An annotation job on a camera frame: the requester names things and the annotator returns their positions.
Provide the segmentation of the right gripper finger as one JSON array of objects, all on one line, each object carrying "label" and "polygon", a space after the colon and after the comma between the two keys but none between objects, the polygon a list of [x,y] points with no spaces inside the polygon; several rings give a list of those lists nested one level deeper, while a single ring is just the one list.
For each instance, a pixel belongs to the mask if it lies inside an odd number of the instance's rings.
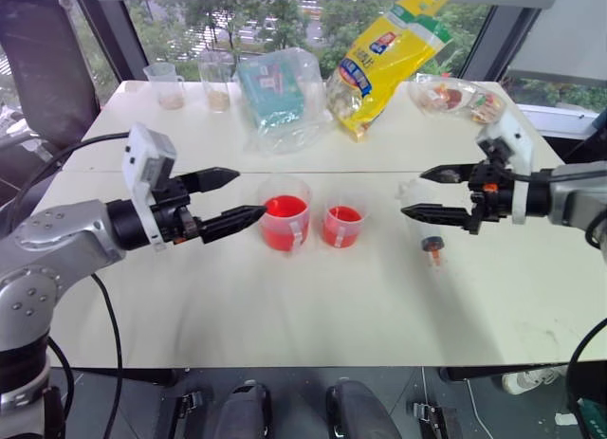
[{"label": "right gripper finger", "polygon": [[452,226],[461,229],[473,227],[472,216],[464,208],[420,203],[403,207],[400,211],[415,221],[430,225]]},{"label": "right gripper finger", "polygon": [[458,184],[468,182],[474,168],[474,164],[438,165],[423,172],[419,177],[441,184]]}]

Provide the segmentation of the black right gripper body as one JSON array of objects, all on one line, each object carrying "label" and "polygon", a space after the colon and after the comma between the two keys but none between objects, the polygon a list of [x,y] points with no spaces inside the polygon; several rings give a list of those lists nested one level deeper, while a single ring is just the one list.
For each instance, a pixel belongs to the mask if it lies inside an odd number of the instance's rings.
[{"label": "black right gripper body", "polygon": [[474,164],[468,178],[472,208],[466,230],[478,234],[483,222],[499,222],[511,214],[514,179],[499,152]]}]

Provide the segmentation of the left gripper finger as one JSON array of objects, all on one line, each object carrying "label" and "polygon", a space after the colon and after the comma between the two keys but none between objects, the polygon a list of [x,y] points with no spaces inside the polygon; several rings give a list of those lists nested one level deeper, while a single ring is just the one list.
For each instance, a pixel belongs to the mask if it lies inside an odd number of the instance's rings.
[{"label": "left gripper finger", "polygon": [[265,206],[244,205],[223,211],[208,220],[198,220],[198,235],[208,244],[249,228],[267,212]]},{"label": "left gripper finger", "polygon": [[181,175],[181,181],[188,193],[203,193],[223,188],[239,175],[239,172],[232,169],[213,167],[183,174]]}]

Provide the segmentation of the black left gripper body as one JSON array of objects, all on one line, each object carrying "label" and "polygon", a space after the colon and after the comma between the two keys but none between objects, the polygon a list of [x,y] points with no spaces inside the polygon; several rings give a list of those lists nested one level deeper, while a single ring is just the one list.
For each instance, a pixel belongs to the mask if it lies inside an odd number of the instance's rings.
[{"label": "black left gripper body", "polygon": [[201,220],[188,209],[191,195],[201,192],[200,175],[190,173],[162,178],[152,188],[155,204],[151,210],[164,243],[177,245],[201,237]]}]

